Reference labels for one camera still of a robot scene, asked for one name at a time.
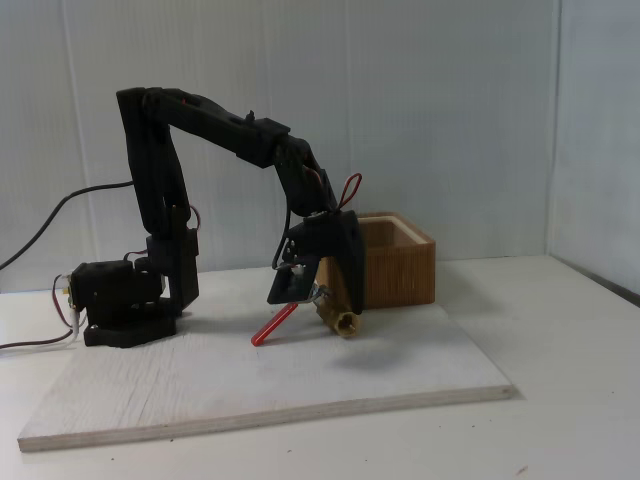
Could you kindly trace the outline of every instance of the electrical cable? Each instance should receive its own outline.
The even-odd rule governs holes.
[[[73,335],[73,337],[64,345],[61,345],[61,348],[64,348],[68,345],[70,345],[71,343],[73,343],[76,338],[78,337],[78,332],[80,330],[80,327],[84,324],[85,320],[87,319],[86,316],[84,318],[84,320],[82,321],[82,323],[78,323],[79,318],[80,318],[80,314],[78,312],[76,312],[74,310],[73,312],[73,320],[72,323],[69,324],[67,322],[67,320],[64,318],[64,314],[62,313],[62,309],[60,308],[60,304],[58,303],[58,297],[56,297],[56,283],[58,282],[58,279],[61,277],[61,275],[57,275],[56,278],[53,280],[53,288],[51,289],[51,297],[53,299],[53,305],[55,306],[58,315],[60,316],[60,319],[64,322],[64,324],[69,328],[69,331],[67,333],[65,333],[64,335],[60,335],[59,337],[56,338],[50,338],[48,340],[32,340],[32,341],[28,341],[28,342],[15,342],[15,343],[5,343],[4,345],[0,345],[0,350],[5,349],[5,348],[13,348],[13,347],[30,347],[33,345],[50,345],[52,343],[57,343],[60,342],[62,340],[64,340],[65,338],[69,338],[70,336]]]
[[[351,192],[351,195],[349,195],[345,199],[344,196],[347,193],[347,189],[349,188],[349,185],[351,184],[351,181],[354,178],[358,179],[358,181],[356,182],[356,186],[353,187],[353,191]],[[360,173],[354,173],[349,178],[347,178],[347,181],[344,183],[344,189],[342,190],[342,197],[340,197],[340,203],[338,203],[338,208],[337,208],[338,210],[340,210],[347,203],[349,203],[351,201],[351,199],[356,195],[356,192],[358,191],[358,188],[360,187],[360,182],[361,181],[362,181],[362,174],[360,174]]]
[[[129,255],[145,255],[147,250],[140,250],[139,252],[127,252],[124,254],[123,260],[129,260]]]
[[[316,172],[313,168],[309,168],[306,165],[303,165],[305,172],[309,172],[312,175],[315,175],[315,177],[318,179],[318,183],[320,184],[320,188],[322,188],[322,178],[320,177],[320,174],[318,172]]]
[[[194,207],[193,205],[189,205],[189,208],[191,208],[191,210],[193,210],[193,213],[196,214],[196,221],[198,222],[198,225],[196,225],[196,232],[200,231],[200,225],[202,225],[202,218],[200,217],[200,212],[198,211],[198,209],[196,207]]]
[[[131,185],[133,185],[132,181],[131,182],[123,182],[123,183],[108,183],[108,184],[105,184],[105,185],[96,185],[94,187],[83,188],[81,190],[77,190],[75,192],[70,193],[69,195],[64,197],[62,200],[60,200],[60,203],[58,203],[58,205],[56,205],[56,208],[53,209],[53,212],[51,212],[49,217],[45,220],[44,224],[42,224],[42,226],[40,227],[40,230],[38,230],[36,232],[36,234],[31,238],[31,240],[29,240],[24,245],[24,247],[22,247],[20,250],[18,250],[18,252],[16,254],[14,254],[9,260],[7,260],[6,262],[4,262],[3,264],[0,265],[0,270],[3,270],[6,267],[8,267],[9,265],[11,265],[24,252],[26,252],[31,247],[31,245],[36,243],[36,240],[38,240],[38,238],[40,238],[40,236],[44,233],[44,231],[47,229],[49,224],[51,224],[52,220],[58,214],[58,212],[60,211],[62,206],[65,203],[67,203],[69,200],[71,200],[73,197],[77,197],[78,195],[82,195],[83,193],[95,192],[97,190],[110,190],[112,188],[130,187]]]

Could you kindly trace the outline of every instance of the black cable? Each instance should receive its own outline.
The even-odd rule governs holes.
[[[62,323],[64,323],[69,328],[73,328],[71,324],[67,322],[67,319],[64,318],[64,313],[62,313],[62,309],[60,308],[60,304],[58,303],[58,297],[56,296],[56,283],[58,283],[58,279],[61,276],[62,275],[58,275],[53,279],[53,287],[51,287],[51,299],[53,300],[53,306],[56,307],[56,311],[58,312],[58,316],[60,317],[60,320],[62,320]]]
[[[271,262],[271,268],[273,268],[274,270],[278,269],[278,259],[280,258],[282,247],[284,247],[284,242],[287,240],[287,232],[289,231],[290,223],[291,223],[291,208],[289,208],[289,203],[287,202],[287,218],[284,221],[284,230],[282,232],[282,238],[280,239],[280,245],[278,245],[278,250],[276,250],[276,254],[273,257],[273,261]]]
[[[22,247],[20,250],[18,250],[18,253],[16,253],[9,260],[7,260],[2,265],[0,265],[0,270],[3,270],[6,267],[8,267],[9,265],[11,265],[13,262],[15,262],[20,257],[20,255],[22,255],[24,252],[26,252],[31,247],[31,245],[36,243],[36,240],[38,240],[38,238],[40,238],[40,236],[44,233],[44,231],[47,229],[47,227],[49,226],[51,221],[54,219],[54,217],[58,214],[58,212],[60,211],[62,206],[65,203],[67,203],[69,200],[71,200],[73,197],[77,197],[78,195],[82,195],[83,193],[95,192],[96,190],[110,190],[112,188],[130,187],[131,185],[133,185],[133,182],[109,183],[109,184],[106,184],[106,185],[96,185],[95,187],[83,188],[82,190],[77,190],[77,191],[67,195],[66,197],[64,197],[60,201],[60,203],[58,203],[56,208],[53,209],[53,212],[51,212],[51,215],[49,215],[49,218],[47,218],[45,220],[44,224],[42,225],[42,227],[40,227],[40,230],[38,230],[36,232],[36,234],[33,236],[33,238],[31,240],[29,240],[24,247]]]

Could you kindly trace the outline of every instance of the wire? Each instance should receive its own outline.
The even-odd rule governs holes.
[[[303,165],[304,169],[306,172],[309,172],[313,175],[315,175],[315,177],[318,179],[318,183],[320,184],[320,188],[322,188],[322,178],[320,177],[320,174],[318,172],[316,172],[313,168],[309,168],[306,165]]]
[[[202,224],[202,218],[200,217],[200,212],[193,205],[189,205],[189,207],[191,208],[191,210],[193,210],[193,213],[196,214],[196,220],[198,221],[198,225],[196,226],[196,232],[199,232],[200,225]],[[129,255],[146,255],[146,253],[147,253],[146,249],[140,250],[139,252],[127,252],[125,253],[123,260],[129,260]]]
[[[276,254],[273,256],[273,261],[271,262],[271,268],[273,268],[274,270],[278,270],[278,259],[280,258],[280,253],[282,253],[282,247],[284,247],[284,242],[287,239],[287,232],[289,231],[290,224],[291,224],[291,208],[289,207],[289,202],[287,202],[287,216],[284,221],[284,230],[282,231],[282,238],[280,239],[280,244],[278,245]]]
[[[56,307],[56,310],[58,311],[60,320],[62,320],[62,323],[64,323],[67,327],[71,328],[71,325],[69,325],[67,320],[64,318],[64,314],[62,313],[62,309],[60,308],[60,304],[58,303],[58,297],[56,296],[56,283],[58,282],[58,279],[61,276],[62,275],[58,275],[56,276],[56,278],[53,279],[53,288],[51,289],[51,298],[53,299],[53,305]]]
[[[196,226],[196,231],[199,232],[200,231],[200,225],[202,224],[202,218],[200,217],[200,212],[193,205],[189,205],[189,207],[191,208],[191,210],[193,210],[193,213],[196,214],[196,220],[198,222],[198,225]]]
[[[353,191],[351,192],[351,195],[349,195],[345,199],[344,196],[347,193],[347,189],[349,188],[349,185],[351,184],[351,181],[354,178],[358,179],[358,181],[356,182],[356,186],[353,187]],[[340,210],[347,203],[349,203],[351,201],[351,199],[356,195],[356,192],[358,191],[358,188],[360,187],[360,182],[361,181],[362,181],[362,174],[360,174],[360,173],[354,173],[349,178],[347,178],[347,181],[344,183],[344,189],[342,190],[342,197],[340,197],[340,203],[338,203],[338,210]]]
[[[0,350],[5,348],[13,348],[13,347],[29,347],[33,345],[50,345],[52,343],[60,342],[65,338],[69,338],[71,335],[73,335],[73,337],[65,345],[62,345],[61,347],[64,348],[72,344],[73,342],[75,342],[76,338],[78,337],[78,332],[80,331],[80,327],[84,324],[87,317],[85,315],[84,320],[82,321],[82,323],[79,324],[78,320],[80,318],[80,314],[74,310],[73,320],[71,322],[71,325],[64,318],[64,314],[62,313],[62,309],[60,308],[60,304],[58,303],[58,297],[56,297],[56,283],[58,282],[58,279],[60,277],[61,275],[57,275],[56,278],[53,279],[53,288],[51,289],[51,297],[53,299],[53,305],[56,307],[56,311],[58,312],[60,319],[69,328],[69,331],[64,335],[60,335],[59,337],[56,337],[56,338],[50,338],[49,340],[32,340],[28,342],[5,343],[4,345],[0,345]]]
[[[11,265],[13,262],[15,262],[24,252],[26,252],[27,250],[29,250],[29,248],[31,247],[31,245],[33,245],[34,243],[36,243],[36,240],[38,240],[38,238],[40,238],[40,236],[44,233],[44,231],[47,229],[47,227],[49,226],[49,224],[51,224],[51,221],[54,219],[54,217],[58,214],[58,212],[60,211],[60,209],[62,208],[62,206],[67,203],[69,200],[71,200],[73,197],[77,197],[78,195],[82,195],[83,193],[89,193],[89,192],[95,192],[97,190],[110,190],[112,188],[122,188],[122,187],[129,187],[133,185],[133,182],[123,182],[123,183],[109,183],[106,185],[96,185],[94,187],[87,187],[87,188],[83,188],[81,190],[77,190],[73,193],[70,193],[69,195],[67,195],[66,197],[64,197],[62,200],[60,200],[60,203],[58,203],[58,205],[56,205],[56,208],[53,209],[53,212],[51,212],[51,215],[49,215],[49,217],[45,220],[44,224],[42,224],[42,226],[40,227],[40,230],[38,230],[36,232],[36,234],[31,238],[31,240],[29,240],[24,247],[22,247],[20,250],[18,250],[18,252],[13,255],[9,260],[7,260],[6,262],[4,262],[3,264],[0,265],[0,270],[5,269],[6,267],[8,267],[9,265]]]

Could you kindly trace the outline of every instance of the red wire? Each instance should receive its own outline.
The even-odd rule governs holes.
[[[316,178],[318,179],[318,183],[320,184],[320,188],[322,188],[322,178],[320,178],[320,174],[316,172],[313,168],[309,168],[306,165],[304,168],[307,172],[311,172],[316,176]]]
[[[127,252],[125,253],[123,260],[129,260],[129,255],[144,255],[145,253],[147,253],[147,250],[140,250],[139,252]]]
[[[356,182],[356,186],[353,187],[353,191],[351,192],[351,195],[349,195],[345,200],[344,196],[347,193],[347,189],[349,188],[349,185],[351,184],[351,181],[356,177],[358,178],[358,181]],[[344,182],[344,189],[342,190],[342,197],[340,197],[340,203],[338,204],[338,210],[340,210],[347,203],[349,203],[351,201],[351,199],[355,196],[356,192],[358,191],[358,188],[360,187],[360,182],[361,181],[362,181],[362,174],[361,173],[354,173],[349,178],[347,178],[347,181]]]

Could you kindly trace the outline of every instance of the white table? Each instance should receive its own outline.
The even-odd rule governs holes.
[[[437,283],[438,303],[516,385],[515,399],[21,454],[22,426],[84,347],[0,353],[0,477],[637,476],[639,309],[549,257],[443,262]],[[0,296],[2,343],[58,335],[56,322],[46,292]]]

